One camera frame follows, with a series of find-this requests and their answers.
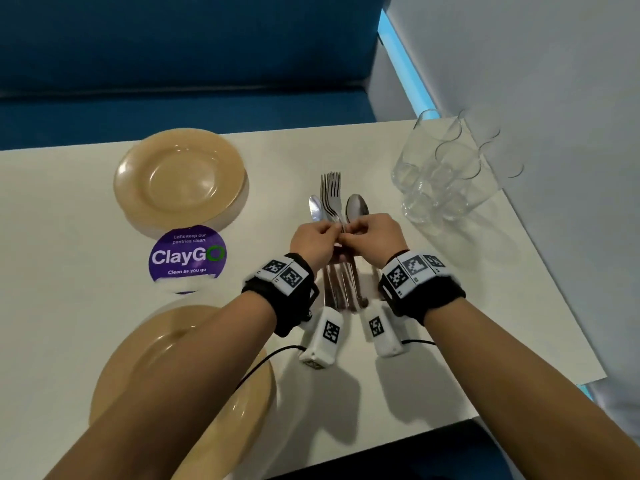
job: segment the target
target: beige plate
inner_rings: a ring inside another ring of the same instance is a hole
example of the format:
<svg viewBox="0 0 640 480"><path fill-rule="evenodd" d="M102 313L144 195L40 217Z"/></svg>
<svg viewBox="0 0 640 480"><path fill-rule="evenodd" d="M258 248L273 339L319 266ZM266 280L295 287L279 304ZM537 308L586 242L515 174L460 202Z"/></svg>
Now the beige plate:
<svg viewBox="0 0 640 480"><path fill-rule="evenodd" d="M213 306L183 306L156 315L135 329L111 355L100 374L93 392L89 423L94 423L160 355L216 311ZM265 355L262 350L253 364ZM220 480L228 475L260 433L273 384L273 370L268 362L231 396L184 459L173 480Z"/></svg>
<svg viewBox="0 0 640 480"><path fill-rule="evenodd" d="M242 188L244 164L226 139L180 128L140 141L113 179L116 200L133 224L162 230L202 224L219 215Z"/></svg>

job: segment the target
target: sticker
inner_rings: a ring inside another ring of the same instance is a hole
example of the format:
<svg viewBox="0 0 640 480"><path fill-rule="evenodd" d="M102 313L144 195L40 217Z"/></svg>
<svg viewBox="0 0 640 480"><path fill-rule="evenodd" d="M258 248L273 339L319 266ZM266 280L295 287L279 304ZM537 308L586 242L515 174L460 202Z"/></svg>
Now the sticker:
<svg viewBox="0 0 640 480"><path fill-rule="evenodd" d="M227 262L220 234L206 226L174 229L156 242L149 254L149 274L172 293L197 291L217 278Z"/></svg>

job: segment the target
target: tabletop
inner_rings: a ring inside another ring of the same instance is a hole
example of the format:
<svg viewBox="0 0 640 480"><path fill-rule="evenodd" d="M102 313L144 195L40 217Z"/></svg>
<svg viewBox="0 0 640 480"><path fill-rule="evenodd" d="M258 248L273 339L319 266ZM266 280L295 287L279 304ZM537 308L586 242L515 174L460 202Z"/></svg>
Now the tabletop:
<svg viewBox="0 0 640 480"><path fill-rule="evenodd" d="M444 124L434 120L434 125ZM308 222L320 174L342 173L342 195L400 222L409 246L439 256L468 298L576 384L605 376L504 193L469 218L428 233L401 213L390 171L412 121L225 135L240 152L248 197L221 230L227 263L205 290L178 298L148 272L154 240L124 218L113 173L134 142L0 152L0 465L43 477L87 427L109 355L142 320L188 303L222 306L242 279L288 250ZM371 268L358 262L373 296ZM477 415L437 348L379 359L357 315L345 314L336 365L315 371L296 353L272 359L277 401L231 474L260 478L332 460ZM410 337L427 332L406 322ZM269 339L267 350L303 332Z"/></svg>

